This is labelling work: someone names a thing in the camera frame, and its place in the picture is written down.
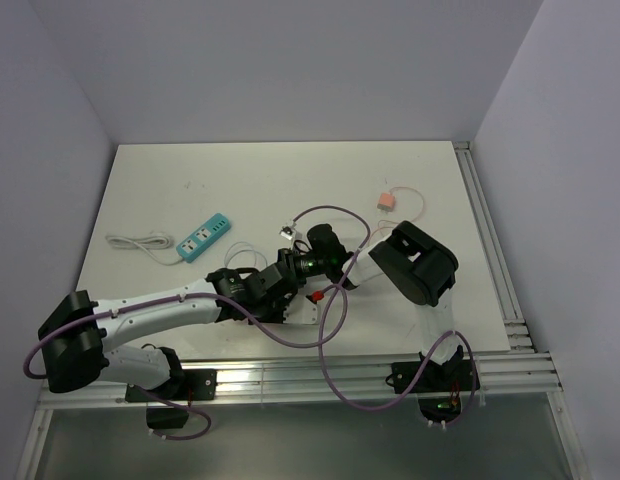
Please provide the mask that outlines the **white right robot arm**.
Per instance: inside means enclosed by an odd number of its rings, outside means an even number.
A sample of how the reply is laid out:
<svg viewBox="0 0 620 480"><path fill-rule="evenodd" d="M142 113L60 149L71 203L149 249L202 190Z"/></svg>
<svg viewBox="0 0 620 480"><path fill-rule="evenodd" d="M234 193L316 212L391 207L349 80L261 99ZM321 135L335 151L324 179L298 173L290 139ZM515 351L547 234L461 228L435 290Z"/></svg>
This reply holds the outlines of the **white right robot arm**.
<svg viewBox="0 0 620 480"><path fill-rule="evenodd" d="M442 390L458 374L451 359L460 341L453 333L451 290L456 283L459 261L454 253L416 225L403 221L376 243L348 252L332 227L319 224L307 233L310 249L282 249L278 259L293 272L298 284L312 277L324 276L342 289L353 290L380 276L416 306L417 325L422 338L421 355L428 355L423 365L425 383Z"/></svg>

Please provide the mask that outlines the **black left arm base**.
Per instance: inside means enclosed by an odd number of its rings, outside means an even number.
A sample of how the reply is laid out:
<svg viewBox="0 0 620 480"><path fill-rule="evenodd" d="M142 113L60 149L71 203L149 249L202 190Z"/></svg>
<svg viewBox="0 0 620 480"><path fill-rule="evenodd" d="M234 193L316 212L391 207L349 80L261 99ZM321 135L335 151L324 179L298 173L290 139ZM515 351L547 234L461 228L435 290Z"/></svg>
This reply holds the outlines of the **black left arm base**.
<svg viewBox="0 0 620 480"><path fill-rule="evenodd" d="M202 436L211 430L212 419L195 403L213 400L216 386L215 369L183 370L176 380L152 390L128 385L124 401L146 404L146 425L153 433L177 437L176 432L184 429L189 420L198 418L203 421L203 430L198 433Z"/></svg>

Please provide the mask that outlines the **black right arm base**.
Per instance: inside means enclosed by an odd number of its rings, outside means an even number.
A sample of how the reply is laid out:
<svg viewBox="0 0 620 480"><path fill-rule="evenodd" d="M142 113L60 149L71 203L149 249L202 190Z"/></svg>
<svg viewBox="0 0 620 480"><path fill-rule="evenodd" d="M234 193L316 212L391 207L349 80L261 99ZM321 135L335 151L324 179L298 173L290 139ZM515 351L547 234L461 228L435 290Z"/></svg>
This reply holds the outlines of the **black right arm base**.
<svg viewBox="0 0 620 480"><path fill-rule="evenodd" d="M392 363L391 372L385 378L385 383L394 390L395 394L403 393L424 359L425 357L420 355L419 361ZM480 386L473 363L464 358L464 350L459 345L453 356L442 365L432 360L428 361L422 375L410 392L414 394L439 393L439 397L419 399L420 412L429 421L449 422L462 413L461 394L478 392Z"/></svg>

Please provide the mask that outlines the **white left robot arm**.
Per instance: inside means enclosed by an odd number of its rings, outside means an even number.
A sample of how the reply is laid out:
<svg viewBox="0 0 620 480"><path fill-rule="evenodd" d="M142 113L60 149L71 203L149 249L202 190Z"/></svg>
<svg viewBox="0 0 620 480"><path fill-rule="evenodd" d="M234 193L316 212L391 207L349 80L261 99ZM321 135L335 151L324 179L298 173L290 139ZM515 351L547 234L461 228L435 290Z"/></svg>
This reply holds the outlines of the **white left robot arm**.
<svg viewBox="0 0 620 480"><path fill-rule="evenodd" d="M49 389L69 393L100 380L173 399L186 384L177 353L132 341L226 320L282 322L304 276L299 262L279 261L263 270L218 269L184 287L131 299L93 301L86 291L74 292L39 330Z"/></svg>

